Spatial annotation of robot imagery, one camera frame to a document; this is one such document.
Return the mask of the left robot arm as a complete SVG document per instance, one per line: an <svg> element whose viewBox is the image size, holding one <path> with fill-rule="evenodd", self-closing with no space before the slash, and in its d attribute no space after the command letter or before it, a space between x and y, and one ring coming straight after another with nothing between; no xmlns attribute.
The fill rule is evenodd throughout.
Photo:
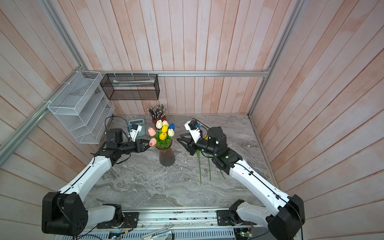
<svg viewBox="0 0 384 240"><path fill-rule="evenodd" d="M47 193L42 201L42 231L45 234L78 237L84 229L106 224L119 228L124 224L121 205L104 204L87 209L84 200L95 183L114 165L120 164L122 155L142 153L155 142L137 139L140 126L110 129L106 141L93 154L90 163L67 185L57 192Z"/></svg>

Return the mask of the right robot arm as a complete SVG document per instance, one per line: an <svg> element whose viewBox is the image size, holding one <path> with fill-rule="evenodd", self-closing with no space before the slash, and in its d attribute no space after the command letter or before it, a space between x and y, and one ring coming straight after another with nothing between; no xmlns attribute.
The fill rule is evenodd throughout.
<svg viewBox="0 0 384 240"><path fill-rule="evenodd" d="M186 122L185 128L188 133L181 134L177 141L190 155L197 151L208 154L218 169L242 183L263 203L260 207L237 200L228 210L217 212L218 225L254 223L267 228L277 240L292 240L302 233L305 208L299 196L289 196L253 170L241 155L228 147L221 127L208 129L206 138L195 120Z"/></svg>

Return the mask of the dark ribbed glass vase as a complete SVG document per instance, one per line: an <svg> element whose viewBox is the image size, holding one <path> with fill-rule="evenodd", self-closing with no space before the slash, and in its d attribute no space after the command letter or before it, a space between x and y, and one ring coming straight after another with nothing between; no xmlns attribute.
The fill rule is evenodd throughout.
<svg viewBox="0 0 384 240"><path fill-rule="evenodd" d="M159 153L159 161L162 166L170 167L175 163L175 155L171 148L161 149Z"/></svg>

